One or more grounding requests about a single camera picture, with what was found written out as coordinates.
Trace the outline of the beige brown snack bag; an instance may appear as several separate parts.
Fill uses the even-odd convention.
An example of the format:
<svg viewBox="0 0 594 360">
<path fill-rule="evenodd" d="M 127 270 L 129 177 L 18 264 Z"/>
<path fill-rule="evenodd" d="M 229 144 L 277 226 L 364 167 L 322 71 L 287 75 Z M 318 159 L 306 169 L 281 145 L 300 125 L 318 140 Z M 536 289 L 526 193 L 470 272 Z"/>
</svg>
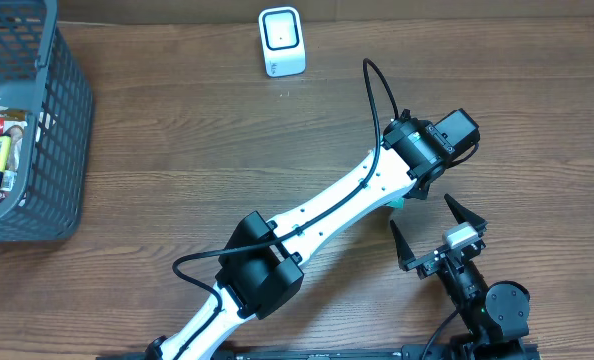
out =
<svg viewBox="0 0 594 360">
<path fill-rule="evenodd" d="M 4 185 L 0 189 L 0 201 L 5 199 L 13 190 L 20 169 L 21 150 L 25 130 L 28 125 L 27 112 L 0 106 L 0 118 L 5 120 L 4 132 L 12 137 L 12 144 L 7 161 Z"/>
</svg>

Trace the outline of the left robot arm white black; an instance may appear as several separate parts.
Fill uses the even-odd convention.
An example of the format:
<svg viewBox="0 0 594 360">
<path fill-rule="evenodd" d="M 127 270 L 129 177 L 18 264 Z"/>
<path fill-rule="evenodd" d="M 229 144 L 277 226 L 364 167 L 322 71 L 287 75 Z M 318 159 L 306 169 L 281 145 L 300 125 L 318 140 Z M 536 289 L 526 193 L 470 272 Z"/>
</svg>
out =
<svg viewBox="0 0 594 360">
<path fill-rule="evenodd" d="M 242 219 L 226 246 L 210 296 L 175 335 L 146 350 L 149 359 L 208 359 L 242 324 L 264 319 L 301 288 L 310 260 L 339 233 L 399 198 L 425 199 L 430 184 L 473 154 L 478 124 L 462 109 L 437 123 L 404 111 L 377 134 L 376 146 L 348 174 L 304 204 L 264 219 Z"/>
</svg>

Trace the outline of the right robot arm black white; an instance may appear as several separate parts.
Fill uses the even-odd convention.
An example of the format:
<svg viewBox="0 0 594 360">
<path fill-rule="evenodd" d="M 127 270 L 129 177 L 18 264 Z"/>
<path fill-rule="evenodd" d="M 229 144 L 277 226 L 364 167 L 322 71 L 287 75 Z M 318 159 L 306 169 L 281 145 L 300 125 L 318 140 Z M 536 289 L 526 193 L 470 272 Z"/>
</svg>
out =
<svg viewBox="0 0 594 360">
<path fill-rule="evenodd" d="M 395 222 L 390 223 L 398 265 L 425 279 L 437 276 L 455 310 L 423 346 L 409 352 L 419 359 L 536 359 L 535 346 L 526 347 L 530 293 L 515 281 L 492 285 L 474 263 L 486 248 L 488 222 L 446 194 L 444 200 L 457 225 L 442 235 L 443 244 L 417 257 Z"/>
</svg>

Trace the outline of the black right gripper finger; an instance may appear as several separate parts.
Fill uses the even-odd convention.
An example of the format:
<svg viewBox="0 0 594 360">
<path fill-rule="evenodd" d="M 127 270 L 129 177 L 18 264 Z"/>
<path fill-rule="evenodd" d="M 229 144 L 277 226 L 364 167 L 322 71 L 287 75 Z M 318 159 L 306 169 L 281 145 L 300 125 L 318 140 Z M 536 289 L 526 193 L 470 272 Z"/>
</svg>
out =
<svg viewBox="0 0 594 360">
<path fill-rule="evenodd" d="M 445 194 L 444 200 L 458 224 L 468 223 L 479 235 L 485 233 L 488 225 L 487 220 L 461 205 L 450 194 Z"/>
<path fill-rule="evenodd" d="M 399 268 L 403 271 L 409 271 L 411 269 L 410 264 L 416 261 L 416 257 L 414 256 L 414 253 L 409 247 L 395 221 L 391 220 L 389 225 L 395 241 Z"/>
</svg>

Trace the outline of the teal tissue packet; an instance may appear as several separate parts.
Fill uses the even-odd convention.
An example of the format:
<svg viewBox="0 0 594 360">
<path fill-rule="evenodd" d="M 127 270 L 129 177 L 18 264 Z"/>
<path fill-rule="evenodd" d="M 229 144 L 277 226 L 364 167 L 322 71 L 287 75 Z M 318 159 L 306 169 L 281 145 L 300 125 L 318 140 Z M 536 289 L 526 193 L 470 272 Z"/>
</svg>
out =
<svg viewBox="0 0 594 360">
<path fill-rule="evenodd" d="M 396 198 L 387 203 L 388 207 L 393 209 L 402 209 L 405 205 L 405 199 L 403 197 Z"/>
</svg>

